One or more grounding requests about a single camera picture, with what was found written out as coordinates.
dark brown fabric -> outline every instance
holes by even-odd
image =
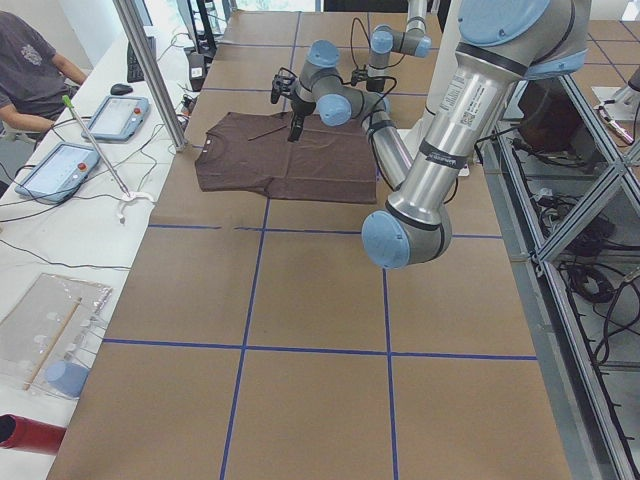
[[[228,113],[196,160],[203,191],[248,190],[269,198],[375,203],[376,165],[356,122],[332,128],[317,115],[287,142],[291,114]]]

black computer mouse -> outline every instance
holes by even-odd
[[[111,87],[111,95],[126,95],[131,92],[133,92],[131,85],[126,85],[124,83],[116,83]]]

white table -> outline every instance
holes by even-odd
[[[147,33],[156,37],[157,55],[169,46],[171,34],[149,28]],[[177,44],[184,42],[179,37]],[[114,83],[126,83],[127,39],[118,38],[93,70],[88,80],[75,96],[73,103],[80,115],[92,115]],[[188,85],[188,64],[181,48],[170,48],[159,62],[169,96],[178,105],[183,89]],[[162,124],[159,111],[145,82],[133,83],[132,95],[149,98],[151,110],[136,135],[127,143],[103,145],[103,150],[112,163],[117,164],[149,140],[156,125]],[[65,112],[59,121],[70,118]],[[57,129],[71,143],[85,144],[80,136],[80,127],[70,123]],[[37,164],[60,139],[49,133],[34,152],[28,165]],[[157,161],[140,190],[150,193],[155,199],[165,182],[174,156],[174,147],[166,131],[162,129],[144,149]],[[117,170],[130,190],[138,190],[140,180],[153,167],[154,161],[140,153],[133,155]],[[118,185],[101,163],[94,172],[103,172],[86,182],[77,192],[80,197],[100,194],[121,196]],[[22,171],[18,180],[28,172]],[[47,206],[35,202],[19,205],[7,204],[22,200],[11,186],[0,200],[0,220],[22,217]],[[93,200],[72,199],[62,206],[42,215],[11,223],[0,223],[0,238],[20,248],[28,249],[50,261],[67,264],[123,265],[130,267],[146,230],[153,205],[147,200],[137,200],[125,208],[125,223],[116,216],[118,201],[113,198]],[[0,244],[0,319],[23,297],[27,289],[41,273],[58,274],[80,280],[98,282],[113,288],[101,316],[105,320],[118,301],[128,272],[126,270],[80,268],[48,265],[37,258]],[[0,380],[0,414],[13,413],[36,420],[66,426],[75,409],[75,402],[50,396],[33,395],[2,385]],[[12,480],[44,479],[54,457],[14,450],[0,449],[0,478]]]

gray t-shirt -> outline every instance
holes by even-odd
[[[13,104],[20,113],[57,117],[69,89],[51,63],[55,53],[24,20],[0,11],[0,108]]]

tablet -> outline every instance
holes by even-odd
[[[148,112],[146,98],[109,95],[91,117],[88,128],[96,140],[126,142],[142,125]]]
[[[59,143],[15,188],[16,193],[46,203],[61,203],[80,188],[100,161],[91,147]]]

